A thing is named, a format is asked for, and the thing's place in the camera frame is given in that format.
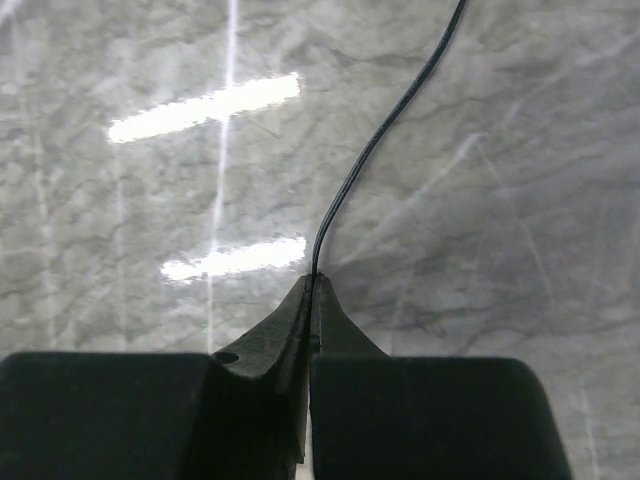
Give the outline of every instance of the cable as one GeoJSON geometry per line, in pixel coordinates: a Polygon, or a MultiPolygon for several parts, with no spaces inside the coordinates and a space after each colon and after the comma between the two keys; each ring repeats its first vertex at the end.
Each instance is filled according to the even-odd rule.
{"type": "Polygon", "coordinates": [[[360,153],[360,156],[358,157],[353,167],[351,168],[349,175],[347,175],[347,178],[342,183],[340,190],[338,190],[338,193],[333,199],[333,202],[331,202],[331,206],[329,207],[329,210],[327,210],[327,213],[324,215],[324,218],[322,219],[322,223],[320,224],[320,228],[318,229],[318,234],[316,235],[316,240],[313,245],[313,256],[311,260],[312,282],[315,282],[315,279],[318,275],[318,262],[320,260],[320,248],[322,247],[322,242],[324,241],[324,237],[327,234],[327,231],[329,230],[329,226],[331,225],[331,222],[336,216],[336,213],[338,213],[338,209],[342,205],[342,202],[344,202],[344,199],[346,198],[347,194],[349,193],[349,190],[353,186],[353,183],[355,182],[356,177],[360,173],[360,170],[362,170],[362,167],[364,167],[365,162],[369,159],[371,152],[373,152],[373,150],[378,145],[378,142],[380,142],[384,134],[387,132],[387,130],[389,130],[389,127],[391,127],[393,122],[395,122],[395,120],[398,118],[398,116],[400,116],[400,114],[405,109],[405,107],[411,102],[415,94],[418,92],[418,90],[420,90],[420,87],[422,87],[425,81],[433,73],[436,65],[440,61],[440,58],[442,58],[442,55],[444,54],[445,50],[449,46],[449,43],[451,42],[451,38],[455,33],[456,27],[458,26],[460,17],[462,17],[462,12],[464,11],[464,7],[466,6],[466,4],[467,4],[467,0],[460,0],[458,2],[458,5],[456,6],[456,9],[453,12],[453,15],[451,17],[451,20],[449,20],[447,29],[445,30],[444,35],[442,35],[442,38],[440,39],[440,42],[438,43],[438,46],[434,50],[433,54],[431,55],[431,57],[429,58],[425,66],[422,67],[422,70],[420,70],[420,73],[415,78],[415,80],[411,83],[411,85],[409,86],[407,91],[404,93],[404,95],[402,95],[402,97],[400,98],[396,106],[393,107],[389,115],[387,115],[387,118],[385,118],[384,122],[382,122],[382,124],[378,127],[378,129],[375,131],[375,133],[373,134],[369,142],[367,142],[366,146],[362,150],[362,153],[360,153]]]}

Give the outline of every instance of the marble veining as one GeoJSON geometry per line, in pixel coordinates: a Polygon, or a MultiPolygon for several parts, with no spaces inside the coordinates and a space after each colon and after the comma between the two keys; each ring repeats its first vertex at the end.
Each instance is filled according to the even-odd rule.
{"type": "MultiPolygon", "coordinates": [[[[639,471],[636,3],[470,2],[322,255],[386,351],[527,361],[576,479],[639,471]]],[[[1,354],[264,318],[453,8],[0,2],[1,354]]]]}

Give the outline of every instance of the white light streak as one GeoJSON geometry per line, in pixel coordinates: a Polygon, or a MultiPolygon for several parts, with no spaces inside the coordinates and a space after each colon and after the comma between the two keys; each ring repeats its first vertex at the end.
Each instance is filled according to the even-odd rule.
{"type": "Polygon", "coordinates": [[[301,260],[306,245],[304,237],[281,238],[227,252],[213,252],[195,262],[169,261],[160,271],[170,280],[191,283],[194,278],[207,274],[216,277],[261,268],[283,268],[301,260]]]}
{"type": "Polygon", "coordinates": [[[263,78],[217,90],[201,97],[158,105],[123,120],[109,129],[109,141],[127,143],[179,132],[209,120],[223,121],[240,112],[278,105],[300,95],[298,74],[263,78]]]}

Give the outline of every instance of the marble surface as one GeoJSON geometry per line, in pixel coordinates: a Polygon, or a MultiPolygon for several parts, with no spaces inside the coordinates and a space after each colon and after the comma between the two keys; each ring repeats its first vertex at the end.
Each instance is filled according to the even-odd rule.
{"type": "MultiPolygon", "coordinates": [[[[262,319],[453,8],[0,2],[0,354],[212,351],[262,319]]],[[[472,1],[322,258],[386,351],[528,362],[576,479],[640,468],[639,25],[472,1]]]]}

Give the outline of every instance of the black plastic part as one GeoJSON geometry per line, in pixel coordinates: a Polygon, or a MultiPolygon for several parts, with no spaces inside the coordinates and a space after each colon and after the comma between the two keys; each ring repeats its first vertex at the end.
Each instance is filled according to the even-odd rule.
{"type": "Polygon", "coordinates": [[[387,358],[342,310],[329,278],[318,274],[313,288],[311,353],[364,355],[387,358]]]}
{"type": "Polygon", "coordinates": [[[307,280],[212,357],[8,357],[0,479],[292,480],[307,419],[307,280]]]}
{"type": "Polygon", "coordinates": [[[316,480],[569,480],[544,390],[509,359],[316,356],[316,480]]]}

